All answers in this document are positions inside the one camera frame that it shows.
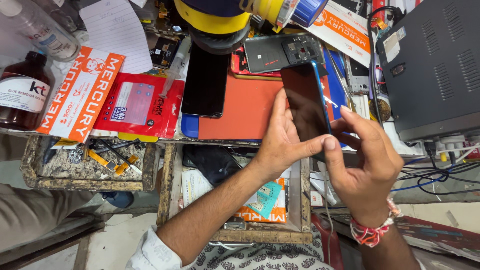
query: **teal paper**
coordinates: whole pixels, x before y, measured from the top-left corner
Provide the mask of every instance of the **teal paper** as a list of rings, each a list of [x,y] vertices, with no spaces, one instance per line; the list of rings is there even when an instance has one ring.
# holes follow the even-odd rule
[[[268,219],[275,205],[276,199],[282,190],[282,185],[268,182],[257,191],[258,202],[247,204],[253,211]]]

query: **black metal device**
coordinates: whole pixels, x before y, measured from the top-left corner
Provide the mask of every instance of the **black metal device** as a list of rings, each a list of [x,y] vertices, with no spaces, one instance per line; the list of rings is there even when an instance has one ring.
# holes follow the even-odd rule
[[[480,134],[478,0],[425,0],[378,42],[403,141]]]

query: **ventilation slot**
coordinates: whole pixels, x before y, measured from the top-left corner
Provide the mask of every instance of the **ventilation slot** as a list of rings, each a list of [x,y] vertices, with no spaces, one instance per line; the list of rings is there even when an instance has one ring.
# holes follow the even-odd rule
[[[443,100],[454,97],[452,84],[450,83],[450,78],[448,77],[447,67],[445,64],[441,64],[434,68],[435,76],[437,77],[438,87],[440,88],[440,94],[442,95]]]
[[[456,6],[453,3],[451,3],[444,9],[444,15],[447,21],[447,26],[448,30],[450,31],[450,37],[452,38],[452,41],[455,41],[465,35],[465,30],[463,29],[460,15],[458,15]]]
[[[472,51],[468,50],[457,56],[468,91],[480,89],[480,73]]]
[[[430,53],[430,55],[432,55],[436,51],[440,50],[440,44],[438,43],[437,35],[435,34],[435,30],[433,29],[432,22],[428,21],[424,25],[422,25],[422,30],[427,41],[428,52]]]

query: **syringe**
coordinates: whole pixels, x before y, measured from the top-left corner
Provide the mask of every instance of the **syringe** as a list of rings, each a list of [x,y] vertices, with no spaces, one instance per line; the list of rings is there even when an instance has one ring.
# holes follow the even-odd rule
[[[173,81],[176,79],[180,79],[180,70],[183,66],[183,62],[185,61],[186,56],[188,55],[188,51],[192,46],[192,39],[190,37],[186,37],[177,51],[175,58],[173,59],[170,68],[165,71],[167,74],[167,80],[163,85],[163,92],[160,94],[161,98],[167,98],[167,93],[172,87]]]

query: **pants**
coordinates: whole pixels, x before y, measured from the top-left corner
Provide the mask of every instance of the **pants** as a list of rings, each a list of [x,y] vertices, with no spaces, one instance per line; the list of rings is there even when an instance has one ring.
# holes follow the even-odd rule
[[[0,184],[0,251],[48,233],[93,196],[88,191],[26,190]]]

